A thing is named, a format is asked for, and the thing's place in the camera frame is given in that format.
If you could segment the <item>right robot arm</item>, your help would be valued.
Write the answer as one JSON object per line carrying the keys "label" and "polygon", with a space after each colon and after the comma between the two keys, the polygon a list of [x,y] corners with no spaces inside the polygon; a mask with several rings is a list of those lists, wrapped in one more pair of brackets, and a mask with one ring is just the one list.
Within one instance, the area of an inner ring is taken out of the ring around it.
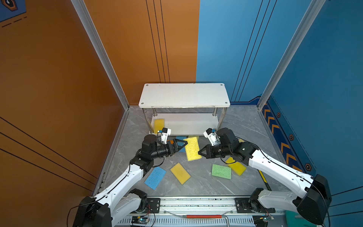
{"label": "right robot arm", "polygon": [[281,184],[288,192],[274,192],[256,189],[249,198],[250,209],[261,212],[264,209],[282,209],[300,214],[315,225],[323,225],[329,219],[332,196],[328,180],[317,174],[311,176],[272,158],[256,144],[239,141],[228,128],[208,128],[203,135],[210,144],[198,154],[207,159],[232,157],[236,162],[260,170]]}

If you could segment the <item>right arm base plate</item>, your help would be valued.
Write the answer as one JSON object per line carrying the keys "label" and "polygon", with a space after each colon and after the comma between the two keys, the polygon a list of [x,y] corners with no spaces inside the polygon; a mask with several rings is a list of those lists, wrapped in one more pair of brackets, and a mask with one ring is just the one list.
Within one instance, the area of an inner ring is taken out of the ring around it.
{"label": "right arm base plate", "polygon": [[249,198],[235,198],[234,199],[236,210],[238,213],[275,213],[274,208],[264,208],[257,200],[250,200]]}

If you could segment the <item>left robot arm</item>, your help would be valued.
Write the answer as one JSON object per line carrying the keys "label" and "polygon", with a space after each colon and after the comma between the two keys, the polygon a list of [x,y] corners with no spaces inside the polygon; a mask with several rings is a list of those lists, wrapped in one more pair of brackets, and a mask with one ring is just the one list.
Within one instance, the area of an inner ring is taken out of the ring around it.
{"label": "left robot arm", "polygon": [[127,169],[111,185],[94,197],[85,197],[78,206],[73,222],[75,227],[114,227],[133,211],[142,212],[147,194],[133,186],[152,168],[156,158],[169,157],[187,145],[174,139],[162,143],[156,135],[144,137],[141,149],[130,160]]}

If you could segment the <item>light yellow sponge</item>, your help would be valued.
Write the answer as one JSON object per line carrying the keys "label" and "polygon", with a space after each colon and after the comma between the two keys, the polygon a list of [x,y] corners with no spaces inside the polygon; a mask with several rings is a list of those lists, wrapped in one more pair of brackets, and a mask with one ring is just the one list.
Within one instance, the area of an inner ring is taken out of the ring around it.
{"label": "light yellow sponge", "polygon": [[188,161],[199,160],[202,158],[202,156],[198,154],[200,150],[198,139],[198,137],[189,137],[184,139],[184,141],[187,142],[187,145],[185,146],[185,152]]}

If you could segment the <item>thick yellow sponge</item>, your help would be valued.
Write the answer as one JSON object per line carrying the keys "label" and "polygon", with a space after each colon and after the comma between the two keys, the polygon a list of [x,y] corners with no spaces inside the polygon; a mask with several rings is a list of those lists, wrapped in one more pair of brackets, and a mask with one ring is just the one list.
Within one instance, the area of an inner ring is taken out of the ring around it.
{"label": "thick yellow sponge", "polygon": [[164,119],[156,119],[154,121],[154,133],[157,134],[164,128]]}

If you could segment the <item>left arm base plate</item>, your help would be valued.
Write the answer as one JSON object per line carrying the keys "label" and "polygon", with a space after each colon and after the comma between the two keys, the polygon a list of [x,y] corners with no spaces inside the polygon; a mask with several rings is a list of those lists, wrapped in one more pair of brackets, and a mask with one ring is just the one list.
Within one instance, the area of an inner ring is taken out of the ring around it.
{"label": "left arm base plate", "polygon": [[135,213],[154,213],[158,214],[160,212],[160,198],[147,198],[142,199],[140,206]]}

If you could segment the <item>white two-tier shelf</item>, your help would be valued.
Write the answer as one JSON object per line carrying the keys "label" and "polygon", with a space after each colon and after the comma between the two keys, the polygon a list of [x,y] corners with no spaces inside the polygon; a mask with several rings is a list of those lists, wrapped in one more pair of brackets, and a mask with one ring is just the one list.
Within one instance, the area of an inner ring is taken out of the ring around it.
{"label": "white two-tier shelf", "polygon": [[[230,107],[223,83],[147,83],[139,101],[143,113],[151,109],[146,119],[149,132],[155,133],[156,120],[163,119],[164,127],[173,136],[202,135],[208,129],[219,130]],[[211,113],[190,112],[192,109],[212,108]],[[187,109],[186,113],[159,113],[158,109]]]}

